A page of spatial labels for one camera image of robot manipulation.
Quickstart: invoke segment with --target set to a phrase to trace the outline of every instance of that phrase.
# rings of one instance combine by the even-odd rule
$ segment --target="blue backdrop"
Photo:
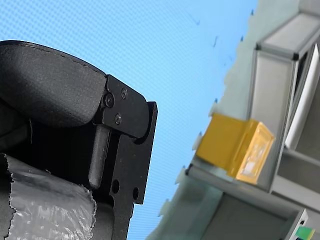
[[[224,92],[224,76],[257,0],[0,1],[0,40],[24,40],[79,57],[148,101],[158,121],[144,205],[134,207],[128,239],[160,221],[192,144]]]

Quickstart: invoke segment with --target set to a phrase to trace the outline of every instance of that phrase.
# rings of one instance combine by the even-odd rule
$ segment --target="silver duct tape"
[[[89,240],[96,202],[83,186],[6,156],[15,210],[6,240]]]

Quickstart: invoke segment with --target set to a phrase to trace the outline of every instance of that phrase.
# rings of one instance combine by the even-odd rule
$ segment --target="black fabric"
[[[88,123],[105,84],[102,71],[76,57],[27,42],[0,42],[0,98],[43,124]]]
[[[0,99],[0,153],[25,141],[29,120]]]

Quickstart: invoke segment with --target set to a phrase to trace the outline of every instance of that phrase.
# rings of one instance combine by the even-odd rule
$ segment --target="black padded cushion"
[[[0,98],[43,124],[88,123],[105,84],[104,72],[74,56],[29,42],[0,42]]]

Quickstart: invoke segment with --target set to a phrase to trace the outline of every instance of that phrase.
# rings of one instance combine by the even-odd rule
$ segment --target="yellow block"
[[[262,122],[214,113],[195,154],[233,178],[257,184],[274,140]]]

